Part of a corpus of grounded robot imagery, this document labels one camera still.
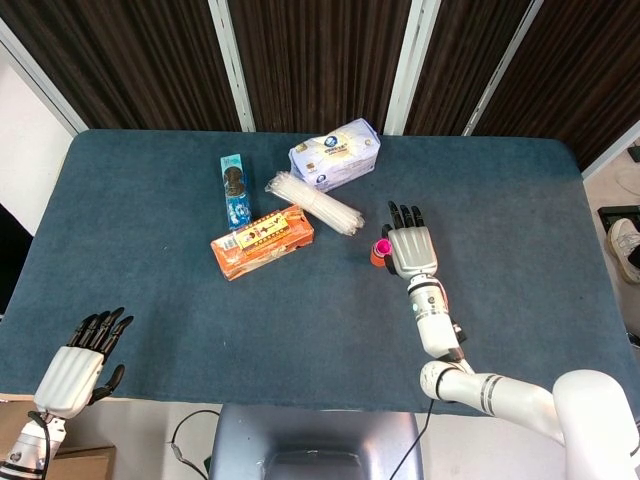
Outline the teal table cloth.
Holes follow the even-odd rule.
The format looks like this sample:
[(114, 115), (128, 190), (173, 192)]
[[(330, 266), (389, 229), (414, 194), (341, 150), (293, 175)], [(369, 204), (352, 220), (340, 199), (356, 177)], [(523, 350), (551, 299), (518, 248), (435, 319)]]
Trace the teal table cloth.
[(219, 160), (239, 154), (256, 216), (298, 134), (88, 130), (71, 143), (0, 321), (0, 394), (32, 394), (93, 313), (132, 324), (106, 370), (120, 397), (424, 412), (427, 361), (407, 284), (370, 263), (390, 202), (430, 230), (472, 368), (550, 388), (614, 377), (640, 416), (640, 367), (581, 173), (551, 139), (391, 136), (375, 169), (334, 191), (352, 236), (315, 222), (311, 245), (236, 280), (210, 244), (227, 220)]

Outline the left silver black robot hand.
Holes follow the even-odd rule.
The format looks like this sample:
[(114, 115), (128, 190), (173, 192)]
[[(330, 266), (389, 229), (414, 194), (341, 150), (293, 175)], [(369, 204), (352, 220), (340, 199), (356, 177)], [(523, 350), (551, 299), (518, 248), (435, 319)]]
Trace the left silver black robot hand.
[(134, 321), (125, 309), (94, 313), (83, 319), (70, 339), (51, 360), (34, 395), (37, 414), (44, 422), (69, 420), (85, 407), (113, 394), (125, 366), (115, 367), (109, 380), (99, 385), (103, 368), (125, 329)]

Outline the clear plastic straw bundle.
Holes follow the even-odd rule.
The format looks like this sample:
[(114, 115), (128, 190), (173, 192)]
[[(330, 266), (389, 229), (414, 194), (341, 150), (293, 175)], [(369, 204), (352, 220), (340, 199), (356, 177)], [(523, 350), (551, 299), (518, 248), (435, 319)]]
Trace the clear plastic straw bundle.
[(268, 181), (265, 191), (292, 205), (297, 205), (331, 229), (342, 235), (353, 236), (364, 227), (361, 212), (332, 198), (288, 172), (278, 172)]

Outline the white frame post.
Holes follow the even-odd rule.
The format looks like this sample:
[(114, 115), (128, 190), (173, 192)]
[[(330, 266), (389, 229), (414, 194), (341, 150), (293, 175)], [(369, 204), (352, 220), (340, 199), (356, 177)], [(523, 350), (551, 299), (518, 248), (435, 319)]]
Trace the white frame post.
[(412, 0), (396, 67), (384, 135), (403, 135), (441, 0)]
[(480, 96), (476, 106), (474, 107), (466, 125), (462, 131), (462, 136), (471, 136), (479, 121), (481, 120), (484, 112), (491, 99), (493, 98), (498, 86), (500, 85), (506, 71), (508, 70), (515, 54), (517, 53), (520, 45), (526, 37), (531, 25), (536, 19), (544, 0), (530, 0), (527, 8), (517, 25), (513, 36), (511, 37), (504, 53), (502, 54), (496, 68), (494, 69), (489, 81), (487, 82), (482, 95)]
[(207, 0), (239, 124), (243, 132), (256, 126), (228, 0)]
[(17, 75), (72, 137), (89, 129), (86, 122), (1, 17), (0, 53), (6, 57)]
[(583, 181), (591, 179), (638, 138), (640, 138), (640, 120), (636, 121), (582, 172)]

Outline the grey robot torso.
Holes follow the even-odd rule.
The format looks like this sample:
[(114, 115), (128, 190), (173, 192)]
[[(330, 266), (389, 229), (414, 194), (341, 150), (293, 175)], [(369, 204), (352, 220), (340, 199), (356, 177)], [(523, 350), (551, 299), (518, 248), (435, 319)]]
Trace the grey robot torso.
[(406, 412), (225, 405), (209, 480), (423, 480)]

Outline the black flat object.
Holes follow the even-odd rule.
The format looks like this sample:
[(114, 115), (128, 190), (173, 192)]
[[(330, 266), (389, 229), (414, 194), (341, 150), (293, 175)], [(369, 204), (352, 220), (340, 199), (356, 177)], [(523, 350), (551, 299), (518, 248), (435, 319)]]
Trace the black flat object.
[(0, 318), (5, 314), (33, 236), (0, 204)]

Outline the blue cookie package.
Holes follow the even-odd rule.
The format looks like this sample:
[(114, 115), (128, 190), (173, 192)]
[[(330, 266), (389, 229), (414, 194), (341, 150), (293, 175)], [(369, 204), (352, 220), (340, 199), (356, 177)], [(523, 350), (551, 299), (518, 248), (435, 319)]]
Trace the blue cookie package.
[(220, 158), (226, 215), (230, 230), (245, 227), (251, 222), (247, 176), (239, 154)]

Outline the dark brown slatted panel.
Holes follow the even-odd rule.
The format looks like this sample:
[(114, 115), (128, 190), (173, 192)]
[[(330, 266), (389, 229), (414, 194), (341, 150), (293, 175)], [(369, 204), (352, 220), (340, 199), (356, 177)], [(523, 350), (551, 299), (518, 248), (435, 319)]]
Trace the dark brown slatted panel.
[(640, 0), (543, 0), (474, 132), (556, 139), (586, 170), (640, 121)]
[(530, 0), (441, 0), (404, 133), (458, 136)]
[(262, 132), (382, 131), (411, 0), (228, 0)]
[(237, 131), (207, 0), (0, 0), (91, 129)]

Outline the brown cardboard box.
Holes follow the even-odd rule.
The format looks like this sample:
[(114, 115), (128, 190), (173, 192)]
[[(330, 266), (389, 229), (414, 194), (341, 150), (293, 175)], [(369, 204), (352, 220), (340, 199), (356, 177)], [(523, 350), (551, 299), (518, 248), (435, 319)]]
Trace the brown cardboard box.
[[(0, 400), (0, 461), (9, 457), (33, 407), (28, 401)], [(46, 480), (112, 480), (115, 459), (114, 446), (62, 447), (49, 466)]]

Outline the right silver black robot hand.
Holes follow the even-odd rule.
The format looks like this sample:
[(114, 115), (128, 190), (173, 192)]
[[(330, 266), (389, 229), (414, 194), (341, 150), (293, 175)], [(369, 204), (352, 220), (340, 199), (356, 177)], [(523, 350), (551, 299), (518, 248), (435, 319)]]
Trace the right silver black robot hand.
[(389, 201), (391, 224), (384, 224), (381, 236), (388, 240), (390, 253), (385, 257), (387, 270), (404, 280), (418, 275), (434, 276), (438, 259), (430, 231), (417, 206), (398, 206)]

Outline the black crate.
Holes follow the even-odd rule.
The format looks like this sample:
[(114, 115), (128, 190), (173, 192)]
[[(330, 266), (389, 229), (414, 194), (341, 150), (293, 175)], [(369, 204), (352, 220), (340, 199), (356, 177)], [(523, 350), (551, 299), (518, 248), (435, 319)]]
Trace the black crate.
[(597, 210), (597, 214), (606, 233), (621, 219), (630, 220), (640, 231), (640, 205), (603, 206)]

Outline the orange snack carton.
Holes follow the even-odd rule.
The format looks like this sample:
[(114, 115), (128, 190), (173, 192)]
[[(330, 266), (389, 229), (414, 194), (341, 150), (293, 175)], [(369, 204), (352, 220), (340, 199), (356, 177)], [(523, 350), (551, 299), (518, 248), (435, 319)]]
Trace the orange snack carton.
[(210, 243), (223, 276), (232, 281), (310, 245), (314, 229), (297, 205), (276, 210)]

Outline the white sneaker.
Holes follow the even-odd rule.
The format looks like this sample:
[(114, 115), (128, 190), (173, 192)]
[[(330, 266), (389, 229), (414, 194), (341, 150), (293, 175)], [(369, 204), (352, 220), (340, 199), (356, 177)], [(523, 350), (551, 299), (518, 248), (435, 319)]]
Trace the white sneaker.
[(628, 218), (617, 220), (607, 233), (609, 249), (623, 278), (640, 284), (640, 231)]

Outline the pale purple tissue pack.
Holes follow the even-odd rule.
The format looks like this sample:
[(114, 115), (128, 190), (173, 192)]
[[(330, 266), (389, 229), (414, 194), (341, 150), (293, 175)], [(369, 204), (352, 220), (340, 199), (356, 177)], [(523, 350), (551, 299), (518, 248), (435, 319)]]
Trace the pale purple tissue pack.
[(292, 147), (288, 154), (290, 173), (319, 191), (329, 192), (372, 172), (380, 146), (371, 125), (356, 119)]

